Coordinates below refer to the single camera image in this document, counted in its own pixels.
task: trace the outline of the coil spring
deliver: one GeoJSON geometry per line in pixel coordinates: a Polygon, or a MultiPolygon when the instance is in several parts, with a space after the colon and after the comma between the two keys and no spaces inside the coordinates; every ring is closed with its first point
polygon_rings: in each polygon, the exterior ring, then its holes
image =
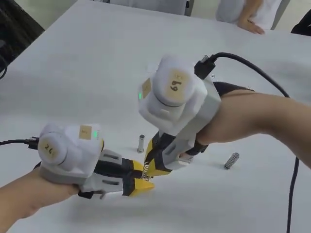
{"type": "Polygon", "coordinates": [[[141,178],[143,180],[145,180],[145,181],[149,181],[150,180],[150,176],[147,175],[148,168],[149,168],[149,163],[148,162],[144,163],[144,167],[142,169],[141,178]]]}
{"type": "Polygon", "coordinates": [[[228,159],[228,161],[225,163],[224,168],[226,170],[229,170],[239,158],[240,158],[239,153],[233,153],[231,157],[228,159]]]}

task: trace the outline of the human arm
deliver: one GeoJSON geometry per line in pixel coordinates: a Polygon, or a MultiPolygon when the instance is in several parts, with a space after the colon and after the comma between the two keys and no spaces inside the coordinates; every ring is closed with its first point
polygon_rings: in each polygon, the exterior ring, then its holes
{"type": "Polygon", "coordinates": [[[240,28],[252,33],[264,34],[264,30],[250,20],[251,16],[254,15],[262,5],[262,2],[263,0],[246,0],[238,19],[238,26],[240,28]]]}
{"type": "Polygon", "coordinates": [[[40,208],[68,199],[78,193],[72,185],[54,184],[41,178],[39,169],[0,188],[0,233],[40,208]]]}
{"type": "Polygon", "coordinates": [[[197,135],[202,145],[232,142],[254,134],[268,134],[284,143],[311,168],[311,107],[293,99],[232,91],[197,135]]]}

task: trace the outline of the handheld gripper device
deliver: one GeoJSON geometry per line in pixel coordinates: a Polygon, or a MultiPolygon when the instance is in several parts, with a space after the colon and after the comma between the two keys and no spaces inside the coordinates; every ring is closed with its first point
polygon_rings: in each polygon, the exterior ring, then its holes
{"type": "Polygon", "coordinates": [[[142,117],[159,129],[145,156],[145,175],[153,177],[189,165],[205,150],[196,134],[215,116],[221,99],[209,77],[200,79],[193,66],[165,56],[140,86],[138,102],[142,117]]]}
{"type": "Polygon", "coordinates": [[[154,185],[141,179],[143,166],[134,160],[104,150],[100,125],[73,125],[60,128],[48,124],[37,139],[41,158],[40,175],[53,183],[75,184],[79,195],[123,191],[135,196],[154,185]]]}

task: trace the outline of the background hand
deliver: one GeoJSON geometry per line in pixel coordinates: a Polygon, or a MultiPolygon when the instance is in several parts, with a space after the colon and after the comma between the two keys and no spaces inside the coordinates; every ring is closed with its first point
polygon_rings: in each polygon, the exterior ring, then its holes
{"type": "Polygon", "coordinates": [[[238,27],[254,34],[264,34],[264,30],[250,20],[243,20],[238,23],[238,27]]]}

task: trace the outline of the table surface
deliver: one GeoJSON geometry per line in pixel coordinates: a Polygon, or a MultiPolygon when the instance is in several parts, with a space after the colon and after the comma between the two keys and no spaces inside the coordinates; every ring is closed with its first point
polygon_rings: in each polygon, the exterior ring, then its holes
{"type": "MultiPolygon", "coordinates": [[[[91,1],[78,1],[10,66],[0,82],[0,140],[28,138],[48,122],[100,123],[106,148],[143,161],[138,136],[156,128],[138,114],[137,88],[164,54],[194,63],[225,51],[257,64],[289,94],[311,100],[311,40],[281,32],[253,35],[225,23],[91,1]]],[[[278,94],[234,61],[217,61],[218,80],[278,94]]],[[[39,161],[25,145],[1,147],[0,185],[39,161]]],[[[188,168],[153,179],[137,198],[73,197],[19,221],[11,233],[262,233],[285,232],[294,156],[264,135],[212,145],[188,168]],[[240,160],[221,166],[231,153],[240,160]]],[[[304,233],[311,214],[311,172],[301,165],[292,231],[304,233]]]]}

